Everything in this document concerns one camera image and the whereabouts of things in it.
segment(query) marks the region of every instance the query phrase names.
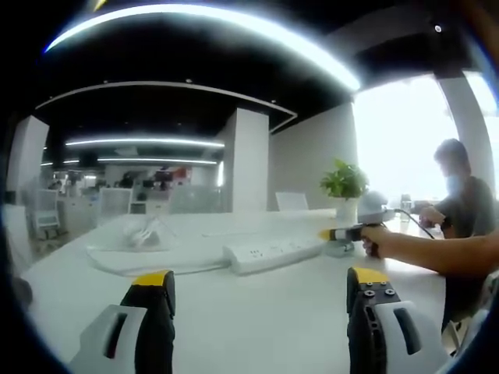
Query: white pillar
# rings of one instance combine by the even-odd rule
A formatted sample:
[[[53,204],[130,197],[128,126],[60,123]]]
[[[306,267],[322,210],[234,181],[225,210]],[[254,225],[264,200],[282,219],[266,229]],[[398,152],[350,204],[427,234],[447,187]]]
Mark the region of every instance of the white pillar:
[[[225,143],[225,211],[266,211],[268,116],[237,108],[220,137]]]
[[[459,140],[468,151],[473,175],[483,179],[490,189],[495,191],[489,134],[468,80],[461,75],[455,78],[440,78],[438,81],[451,109]]]
[[[22,192],[39,179],[47,134],[48,126],[33,116],[16,127],[7,172],[7,191],[16,194],[16,204],[23,203]]]

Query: window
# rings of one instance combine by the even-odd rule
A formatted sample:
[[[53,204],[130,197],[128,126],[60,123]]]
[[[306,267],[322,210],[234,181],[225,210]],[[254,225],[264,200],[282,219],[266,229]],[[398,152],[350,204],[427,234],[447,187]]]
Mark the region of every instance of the window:
[[[434,152],[445,139],[458,139],[458,132],[433,75],[358,93],[353,112],[359,166],[371,189],[390,201],[402,193],[413,200],[447,195]]]
[[[492,159],[494,161],[496,196],[499,196],[499,112],[497,111],[497,100],[494,98],[493,91],[487,85],[482,74],[479,72],[465,72],[465,76],[482,110],[485,126],[489,133]]]

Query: hand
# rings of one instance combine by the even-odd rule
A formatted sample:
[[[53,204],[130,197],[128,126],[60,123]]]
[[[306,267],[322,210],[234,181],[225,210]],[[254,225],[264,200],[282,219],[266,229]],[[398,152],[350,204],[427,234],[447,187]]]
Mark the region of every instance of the hand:
[[[434,206],[427,206],[422,208],[419,213],[420,221],[429,221],[432,224],[442,224],[444,222],[445,216],[440,213]]]
[[[367,226],[362,229],[361,235],[363,237],[363,247],[368,256],[374,256],[372,253],[373,243],[377,244],[377,255],[383,259],[388,256],[390,249],[390,239],[392,232],[383,226]]]

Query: black ceiling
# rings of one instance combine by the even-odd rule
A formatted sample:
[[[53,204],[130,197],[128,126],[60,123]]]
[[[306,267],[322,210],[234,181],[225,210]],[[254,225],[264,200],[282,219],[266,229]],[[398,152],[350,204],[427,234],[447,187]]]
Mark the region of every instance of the black ceiling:
[[[200,3],[276,19],[319,41],[362,15],[399,2],[343,2],[341,6],[315,0]],[[137,2],[108,0],[98,13],[130,5]],[[77,19],[90,16],[94,14],[80,14]],[[56,34],[48,37],[46,44]],[[435,42],[435,37],[440,36],[420,34],[364,51],[355,57],[355,72],[369,86],[393,74],[433,70],[449,56],[461,59],[461,65],[468,63],[457,47],[451,53],[439,54],[441,43]],[[451,37],[447,45],[460,43]],[[306,70],[307,78],[288,69],[290,62]],[[41,104],[85,86],[126,81],[184,83],[187,79],[193,84],[275,101],[297,113],[298,118],[288,125],[349,100],[349,92],[341,84],[262,37],[212,20],[148,15],[102,24],[43,55],[37,63],[34,102]],[[237,107],[269,114],[271,128],[289,118],[282,111],[240,98],[163,86],[78,93],[46,104],[34,115],[51,126],[49,147],[59,148],[70,138],[104,134],[211,137]]]

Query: office desk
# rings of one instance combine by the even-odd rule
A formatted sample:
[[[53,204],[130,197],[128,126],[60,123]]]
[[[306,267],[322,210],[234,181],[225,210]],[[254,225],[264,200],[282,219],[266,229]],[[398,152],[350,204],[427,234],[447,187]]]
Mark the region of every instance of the office desk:
[[[64,362],[78,351],[83,329],[106,305],[120,303],[132,280],[91,267],[85,246],[99,239],[110,243],[124,224],[143,217],[120,217],[93,230],[23,275],[34,290],[30,315]],[[179,241],[172,252],[191,256],[202,252],[217,256],[227,242],[312,237],[320,229],[339,225],[327,210],[186,214],[161,220]],[[411,231],[411,227],[408,224],[406,229]],[[245,277],[230,269],[178,275],[175,371],[349,372],[345,299],[346,273],[351,266],[386,272],[400,297],[414,301],[440,328],[444,278],[398,261],[367,258],[357,245],[352,256],[322,255]]]

